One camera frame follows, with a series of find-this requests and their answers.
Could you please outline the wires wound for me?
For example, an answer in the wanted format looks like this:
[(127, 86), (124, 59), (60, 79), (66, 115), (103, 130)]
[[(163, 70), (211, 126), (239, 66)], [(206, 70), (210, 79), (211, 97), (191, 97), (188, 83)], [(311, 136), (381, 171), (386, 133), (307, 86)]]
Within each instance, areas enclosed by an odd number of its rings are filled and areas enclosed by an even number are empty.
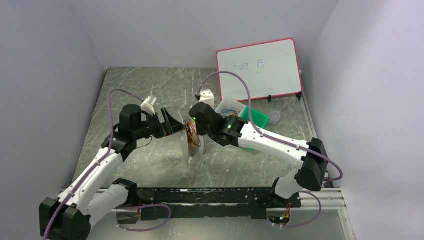
[(196, 124), (193, 120), (185, 120), (186, 132), (188, 137), (188, 145), (195, 148), (202, 146), (202, 141), (197, 133)]

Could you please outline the white filament spool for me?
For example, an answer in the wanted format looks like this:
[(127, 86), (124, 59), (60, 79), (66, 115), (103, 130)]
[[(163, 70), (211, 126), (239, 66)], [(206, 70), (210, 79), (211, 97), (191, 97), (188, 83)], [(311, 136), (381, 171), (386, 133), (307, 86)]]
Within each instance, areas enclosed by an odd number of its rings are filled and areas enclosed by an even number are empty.
[(188, 135), (187, 135), (187, 129), (185, 126), (185, 130), (183, 130), (182, 132), (180, 132), (180, 143), (181, 143), (181, 150), (182, 150), (182, 154), (183, 154), (183, 158), (185, 159), (185, 161), (190, 165), (192, 163), (192, 161), (194, 160), (194, 157), (196, 156), (200, 156), (204, 154), (205, 151), (205, 143), (204, 143), (204, 137), (199, 135), (200, 140), (201, 140), (201, 147), (192, 147), (188, 144)]

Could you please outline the green plastic bin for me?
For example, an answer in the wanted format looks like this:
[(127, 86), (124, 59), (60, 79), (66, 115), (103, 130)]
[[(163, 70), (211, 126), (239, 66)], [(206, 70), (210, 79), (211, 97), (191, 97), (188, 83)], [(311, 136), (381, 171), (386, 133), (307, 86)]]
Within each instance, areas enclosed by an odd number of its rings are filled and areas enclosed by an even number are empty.
[[(238, 118), (244, 119), (247, 122), (250, 122), (250, 108), (247, 106), (243, 111), (240, 111), (237, 115)], [(259, 112), (255, 109), (251, 110), (253, 123), (261, 129), (264, 129), (268, 125), (269, 116)]]

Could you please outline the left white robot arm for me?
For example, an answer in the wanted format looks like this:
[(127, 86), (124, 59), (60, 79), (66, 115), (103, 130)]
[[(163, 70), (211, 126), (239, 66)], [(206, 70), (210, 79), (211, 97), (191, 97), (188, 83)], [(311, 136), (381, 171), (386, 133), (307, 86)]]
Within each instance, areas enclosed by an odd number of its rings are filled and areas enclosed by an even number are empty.
[(83, 173), (56, 198), (39, 206), (40, 235), (45, 240), (85, 240), (91, 228), (116, 207), (138, 207), (137, 184), (119, 178), (98, 194), (107, 178), (137, 148), (140, 139), (171, 136), (185, 131), (181, 115), (173, 117), (161, 108), (164, 121), (139, 105), (125, 105), (119, 122), (112, 126), (97, 155)]

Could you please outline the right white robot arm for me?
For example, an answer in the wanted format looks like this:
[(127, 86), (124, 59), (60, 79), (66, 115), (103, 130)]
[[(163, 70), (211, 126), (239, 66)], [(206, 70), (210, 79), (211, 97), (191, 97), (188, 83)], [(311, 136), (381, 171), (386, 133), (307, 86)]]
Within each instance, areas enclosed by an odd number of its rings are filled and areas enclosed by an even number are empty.
[(278, 197), (289, 199), (301, 190), (321, 191), (328, 162), (324, 144), (318, 138), (313, 137), (311, 141), (287, 138), (238, 116), (223, 117), (203, 102), (194, 105), (189, 115), (202, 135), (223, 147), (257, 150), (292, 165), (293, 170), (279, 177), (272, 186)]

